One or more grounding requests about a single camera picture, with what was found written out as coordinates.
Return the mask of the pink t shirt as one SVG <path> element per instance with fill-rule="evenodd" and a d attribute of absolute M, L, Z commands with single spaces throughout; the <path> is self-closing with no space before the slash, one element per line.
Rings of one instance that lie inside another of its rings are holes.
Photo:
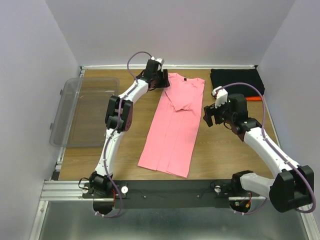
<path fill-rule="evenodd" d="M 187 178 L 202 114 L 205 81 L 169 73 L 138 166 Z"/>

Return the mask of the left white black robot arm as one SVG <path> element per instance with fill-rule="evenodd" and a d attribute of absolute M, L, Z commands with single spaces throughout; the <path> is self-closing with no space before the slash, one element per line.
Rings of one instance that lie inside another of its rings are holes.
<path fill-rule="evenodd" d="M 157 88 L 170 86 L 168 71 L 162 58 L 151 57 L 145 69 L 134 77 L 132 85 L 119 96 L 109 99 L 105 115 L 105 142 L 99 162 L 89 177 L 89 190 L 99 197 L 107 197 L 115 185 L 112 176 L 118 149 L 133 121 L 134 104 L 140 97 Z"/>

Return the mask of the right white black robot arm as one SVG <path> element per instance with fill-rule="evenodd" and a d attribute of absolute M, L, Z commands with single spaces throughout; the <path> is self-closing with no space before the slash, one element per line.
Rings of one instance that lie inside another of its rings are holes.
<path fill-rule="evenodd" d="M 224 89 L 214 90 L 212 95 L 215 103 L 204 107 L 203 119 L 207 125 L 229 125 L 229 129 L 258 154 L 273 176 L 262 177 L 250 170 L 235 173 L 230 191 L 236 196 L 247 191 L 256 193 L 269 200 L 280 213 L 300 211 L 307 205 L 315 207 L 314 171 L 285 154 L 262 124 L 249 117 L 244 95 L 228 94 Z"/>

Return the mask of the folded black t shirt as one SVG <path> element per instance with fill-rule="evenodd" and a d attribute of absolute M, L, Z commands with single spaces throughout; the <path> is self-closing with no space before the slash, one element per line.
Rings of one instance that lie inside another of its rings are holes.
<path fill-rule="evenodd" d="M 246 83 L 255 87 L 262 96 L 265 93 L 265 86 L 256 68 L 211 69 L 210 79 L 214 89 L 234 83 Z M 259 94 L 247 85 L 233 85 L 225 89 L 228 94 L 242 94 L 246 98 L 259 97 Z"/>

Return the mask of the folded orange t shirt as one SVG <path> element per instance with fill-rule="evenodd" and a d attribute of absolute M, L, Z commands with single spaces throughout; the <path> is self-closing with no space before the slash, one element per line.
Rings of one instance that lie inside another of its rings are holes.
<path fill-rule="evenodd" d="M 246 100 L 249 102 L 261 102 L 264 98 L 260 96 L 251 96 L 251 97 L 246 97 Z"/>

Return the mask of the clear plastic bin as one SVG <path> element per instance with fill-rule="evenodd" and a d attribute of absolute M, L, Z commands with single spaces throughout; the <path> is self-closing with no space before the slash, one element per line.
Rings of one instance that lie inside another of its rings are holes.
<path fill-rule="evenodd" d="M 105 116 L 109 99 L 117 96 L 116 77 L 71 78 L 60 91 L 60 102 L 51 124 L 49 143 L 54 147 L 101 147 L 105 142 Z"/>

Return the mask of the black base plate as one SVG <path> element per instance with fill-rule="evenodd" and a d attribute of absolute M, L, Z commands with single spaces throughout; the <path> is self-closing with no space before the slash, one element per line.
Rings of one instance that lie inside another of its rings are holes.
<path fill-rule="evenodd" d="M 116 180 L 94 188 L 88 181 L 79 188 L 93 210 L 109 216 L 129 209 L 232 208 L 253 210 L 254 193 L 232 188 L 229 179 Z"/>

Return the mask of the aluminium frame rail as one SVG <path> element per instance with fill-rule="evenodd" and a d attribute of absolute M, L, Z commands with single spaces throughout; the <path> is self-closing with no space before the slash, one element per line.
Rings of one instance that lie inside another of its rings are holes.
<path fill-rule="evenodd" d="M 78 181 L 46 181 L 32 240 L 317 240 L 314 216 L 277 212 L 255 195 L 253 214 L 231 208 L 120 209 L 103 215 L 83 198 Z"/>

